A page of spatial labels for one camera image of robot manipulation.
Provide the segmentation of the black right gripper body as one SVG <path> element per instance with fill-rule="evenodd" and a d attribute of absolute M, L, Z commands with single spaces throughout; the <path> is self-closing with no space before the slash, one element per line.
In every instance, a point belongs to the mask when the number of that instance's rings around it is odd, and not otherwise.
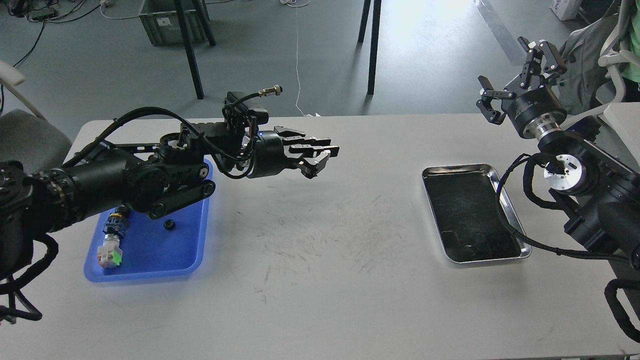
<path fill-rule="evenodd" d="M 535 122 L 544 121 L 546 116 L 557 125 L 567 118 L 567 111 L 548 86 L 530 89 L 512 99 L 504 99 L 502 110 L 522 139 L 533 139 L 537 127 Z"/>

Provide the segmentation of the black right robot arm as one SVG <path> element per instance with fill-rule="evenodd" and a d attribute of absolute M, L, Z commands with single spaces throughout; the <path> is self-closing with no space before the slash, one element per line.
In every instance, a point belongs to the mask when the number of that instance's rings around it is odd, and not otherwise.
<path fill-rule="evenodd" d="M 477 107 L 489 123 L 501 125 L 505 118 L 522 139 L 536 139 L 538 153 L 517 157 L 497 185 L 499 201 L 510 173 L 525 164 L 523 191 L 540 208 L 567 215 L 564 232 L 583 250 L 551 247 L 527 237 L 499 219 L 506 231 L 535 248 L 576 259 L 622 262 L 638 271 L 639 174 L 595 143 L 601 129 L 597 116 L 588 115 L 567 129 L 567 118 L 551 86 L 563 75 L 566 64 L 552 43 L 518 38 L 525 51 L 521 73 L 494 89 L 479 76 L 482 86 Z"/>

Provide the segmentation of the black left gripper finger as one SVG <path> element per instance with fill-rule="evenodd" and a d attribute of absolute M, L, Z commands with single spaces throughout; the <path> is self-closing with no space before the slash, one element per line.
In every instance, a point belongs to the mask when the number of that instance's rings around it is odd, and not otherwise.
<path fill-rule="evenodd" d="M 340 146 L 332 145 L 329 137 L 308 136 L 301 130 L 284 126 L 274 126 L 276 137 L 281 141 L 286 151 L 300 154 L 301 157 L 316 157 L 323 151 L 329 151 L 330 157 L 337 157 Z"/>
<path fill-rule="evenodd" d="M 325 167 L 329 158 L 331 156 L 331 152 L 329 150 L 323 150 L 313 158 L 301 158 L 295 162 L 295 166 L 301 171 L 303 174 L 304 170 L 311 170 L 315 174 L 315 177 L 318 176 L 318 173 L 322 171 Z"/>

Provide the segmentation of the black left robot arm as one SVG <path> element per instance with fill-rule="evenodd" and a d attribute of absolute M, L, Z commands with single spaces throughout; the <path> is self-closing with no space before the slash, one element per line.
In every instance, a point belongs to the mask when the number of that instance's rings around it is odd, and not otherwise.
<path fill-rule="evenodd" d="M 315 178 L 339 146 L 329 137 L 276 126 L 262 130 L 269 114 L 259 97 L 280 95 L 274 85 L 254 93 L 229 91 L 223 121 L 192 123 L 165 108 L 133 109 L 62 166 L 26 173 L 19 161 L 1 162 L 1 294 L 8 305 L 1 319 L 39 321 L 42 313 L 22 289 L 47 269 L 58 254 L 51 233 L 118 206 L 157 220 L 210 198 L 210 156 L 217 170 L 231 179 L 274 176 L 299 169 Z M 157 143 L 114 144 L 107 137 L 145 116 L 180 121 L 179 132 Z"/>

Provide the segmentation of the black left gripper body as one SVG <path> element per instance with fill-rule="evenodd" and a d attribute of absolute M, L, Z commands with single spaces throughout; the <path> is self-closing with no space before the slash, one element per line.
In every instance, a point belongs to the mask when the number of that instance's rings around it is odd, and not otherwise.
<path fill-rule="evenodd" d="M 275 176 L 283 170 L 297 168 L 293 160 L 286 155 L 283 139 L 275 131 L 258 132 L 253 152 L 253 168 L 247 178 Z"/>

